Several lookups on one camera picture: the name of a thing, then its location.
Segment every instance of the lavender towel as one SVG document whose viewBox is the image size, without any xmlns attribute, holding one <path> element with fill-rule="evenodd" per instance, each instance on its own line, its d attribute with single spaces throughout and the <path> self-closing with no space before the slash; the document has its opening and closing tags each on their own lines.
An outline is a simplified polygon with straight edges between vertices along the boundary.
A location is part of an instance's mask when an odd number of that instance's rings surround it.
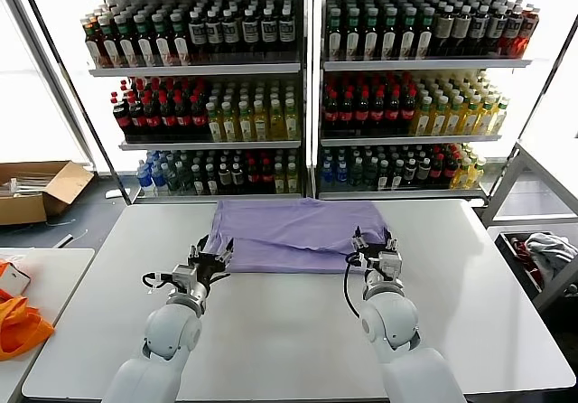
<svg viewBox="0 0 578 403">
<path fill-rule="evenodd" d="M 206 250 L 235 238 L 230 272 L 340 273 L 360 226 L 383 242 L 385 223 L 369 201 L 220 201 Z"/>
</svg>

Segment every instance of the metal shelf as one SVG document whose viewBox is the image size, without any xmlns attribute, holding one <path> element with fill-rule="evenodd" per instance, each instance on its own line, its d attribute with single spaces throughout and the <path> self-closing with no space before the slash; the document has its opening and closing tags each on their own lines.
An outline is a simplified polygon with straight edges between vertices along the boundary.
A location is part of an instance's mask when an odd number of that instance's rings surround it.
<svg viewBox="0 0 578 403">
<path fill-rule="evenodd" d="M 256 193 L 247 195 L 169 195 L 163 197 L 136 197 L 135 204 L 184 204 L 220 202 L 222 200 L 287 200 L 302 198 L 300 193 Z"/>
<path fill-rule="evenodd" d="M 439 189 L 413 191 L 370 191 L 370 192 L 320 192 L 320 200 L 412 200 L 434 198 L 481 198 L 487 200 L 488 195 L 482 189 Z"/>
<path fill-rule="evenodd" d="M 173 67 L 124 67 L 118 69 L 92 69 L 90 74 L 103 77 L 136 76 L 202 76 L 202 75 L 258 75 L 264 73 L 297 73 L 299 62 L 256 63 L 256 64 L 211 64 L 202 66 Z"/>
<path fill-rule="evenodd" d="M 299 148 L 301 141 L 263 141 L 236 143 L 131 143 L 123 141 L 118 148 L 121 150 L 213 150 L 231 149 L 243 150 L 252 148 Z"/>
<path fill-rule="evenodd" d="M 326 61 L 325 71 L 364 70 L 448 70 L 448 69 L 489 69 L 524 68 L 532 60 L 509 59 L 442 59 L 442 60 L 401 60 L 401 61 Z"/>
<path fill-rule="evenodd" d="M 324 147 L 341 147 L 345 145 L 398 145 L 398 144 L 447 144 L 447 143 L 474 143 L 482 141 L 498 141 L 501 135 L 472 136 L 386 136 L 376 138 L 322 138 Z"/>
</svg>

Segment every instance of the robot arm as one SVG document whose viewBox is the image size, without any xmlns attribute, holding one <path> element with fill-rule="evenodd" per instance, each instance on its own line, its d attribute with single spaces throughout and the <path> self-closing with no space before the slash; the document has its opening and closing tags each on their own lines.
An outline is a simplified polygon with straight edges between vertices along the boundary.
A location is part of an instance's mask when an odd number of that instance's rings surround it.
<svg viewBox="0 0 578 403">
<path fill-rule="evenodd" d="M 181 387 L 181 375 L 191 351 L 200 338 L 200 317 L 205 313 L 210 285 L 228 276 L 224 272 L 233 253 L 233 240 L 220 255 L 200 252 L 191 246 L 187 265 L 178 265 L 171 274 L 151 273 L 143 282 L 151 288 L 167 283 L 175 290 L 166 305 L 149 315 L 143 347 L 118 370 L 103 403 L 173 403 Z"/>
<path fill-rule="evenodd" d="M 348 263 L 366 267 L 359 319 L 378 357 L 387 396 L 392 403 L 465 403 L 442 355 L 421 345 L 417 309 L 399 280 L 396 240 L 385 235 L 385 244 L 368 244 L 358 227 Z"/>
</svg>

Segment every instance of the orange cloth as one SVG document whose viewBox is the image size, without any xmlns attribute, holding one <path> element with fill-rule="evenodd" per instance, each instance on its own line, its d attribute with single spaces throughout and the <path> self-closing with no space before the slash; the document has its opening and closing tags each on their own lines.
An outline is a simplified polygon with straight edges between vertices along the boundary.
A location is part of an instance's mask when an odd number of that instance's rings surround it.
<svg viewBox="0 0 578 403">
<path fill-rule="evenodd" d="M 0 304 L 0 361 L 9 360 L 48 339 L 54 328 L 28 299 L 17 296 Z"/>
</svg>

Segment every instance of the cardboard box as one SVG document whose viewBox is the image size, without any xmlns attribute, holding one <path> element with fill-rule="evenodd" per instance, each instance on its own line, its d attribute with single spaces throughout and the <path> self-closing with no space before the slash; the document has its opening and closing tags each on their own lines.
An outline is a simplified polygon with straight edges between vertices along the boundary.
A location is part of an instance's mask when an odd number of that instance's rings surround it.
<svg viewBox="0 0 578 403">
<path fill-rule="evenodd" d="M 36 195 L 0 197 L 0 225 L 46 221 L 47 216 L 62 213 L 80 195 L 94 176 L 70 161 L 0 164 L 0 183 L 10 181 L 14 173 L 56 174 L 45 191 Z"/>
</svg>

